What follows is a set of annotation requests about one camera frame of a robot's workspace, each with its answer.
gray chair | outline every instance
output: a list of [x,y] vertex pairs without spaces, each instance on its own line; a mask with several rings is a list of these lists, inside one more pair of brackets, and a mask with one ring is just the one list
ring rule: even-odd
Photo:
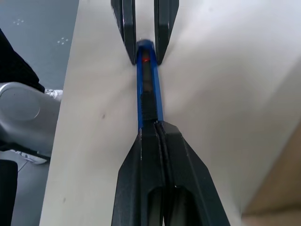
[[0,151],[51,157],[60,102],[18,82],[0,83]]

black fabric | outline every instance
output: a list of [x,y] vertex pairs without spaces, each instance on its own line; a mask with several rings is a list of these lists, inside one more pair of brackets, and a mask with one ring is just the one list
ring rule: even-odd
[[10,226],[13,216],[18,179],[18,165],[0,160],[0,226]]
[[45,88],[32,68],[12,48],[0,29],[0,82],[16,81],[31,86],[41,92]]

shoe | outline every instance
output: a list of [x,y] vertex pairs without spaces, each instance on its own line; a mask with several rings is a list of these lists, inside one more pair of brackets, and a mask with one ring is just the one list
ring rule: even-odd
[[32,162],[35,165],[41,165],[43,163],[46,163],[47,160],[46,159],[42,159],[40,157],[31,155],[31,154],[26,154],[24,152],[20,152],[20,151],[15,151],[15,150],[11,150],[12,152],[22,156],[24,159],[26,159],[27,161]]
[[58,101],[61,101],[63,97],[63,91],[60,89],[45,89],[45,94]]

wooden surface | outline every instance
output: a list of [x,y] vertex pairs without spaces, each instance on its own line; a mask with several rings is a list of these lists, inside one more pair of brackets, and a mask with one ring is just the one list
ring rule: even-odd
[[[136,1],[137,39],[154,36]],[[301,2],[180,0],[159,68],[164,117],[208,166],[231,225],[301,114]],[[135,67],[110,1],[81,0],[41,226],[111,225],[137,134]]]

table surface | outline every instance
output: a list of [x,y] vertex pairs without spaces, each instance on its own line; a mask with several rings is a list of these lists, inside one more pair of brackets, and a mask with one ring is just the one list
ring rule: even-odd
[[[136,1],[137,39],[154,40]],[[180,0],[159,67],[165,121],[209,168],[231,225],[301,115],[301,2]],[[136,73],[110,1],[81,0],[40,226],[111,225],[137,135]]]

